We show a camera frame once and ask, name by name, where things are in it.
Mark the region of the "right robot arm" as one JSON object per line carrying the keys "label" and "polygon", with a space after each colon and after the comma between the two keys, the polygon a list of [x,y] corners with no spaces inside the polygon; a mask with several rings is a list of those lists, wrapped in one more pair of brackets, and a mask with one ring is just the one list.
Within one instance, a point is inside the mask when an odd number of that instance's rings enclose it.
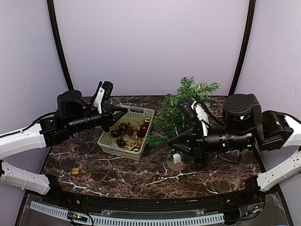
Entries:
{"label": "right robot arm", "polygon": [[203,101],[183,98],[178,106],[196,125],[168,141],[168,146],[204,163],[209,152],[230,150],[278,150],[301,145],[301,121],[276,111],[261,110],[254,94],[234,94],[226,98],[222,120],[208,110]]}

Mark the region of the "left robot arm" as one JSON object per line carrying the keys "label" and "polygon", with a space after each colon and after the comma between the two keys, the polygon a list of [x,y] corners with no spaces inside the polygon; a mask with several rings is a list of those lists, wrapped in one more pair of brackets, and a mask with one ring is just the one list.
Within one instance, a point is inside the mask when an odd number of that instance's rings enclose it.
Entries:
{"label": "left robot arm", "polygon": [[84,130],[102,127],[110,130],[128,109],[108,105],[110,92],[99,89],[91,103],[82,99],[78,90],[69,90],[57,97],[58,109],[36,119],[31,125],[0,137],[0,183],[30,190],[48,198],[56,205],[66,202],[66,194],[55,176],[36,174],[9,164],[4,159],[33,149],[53,147]]}

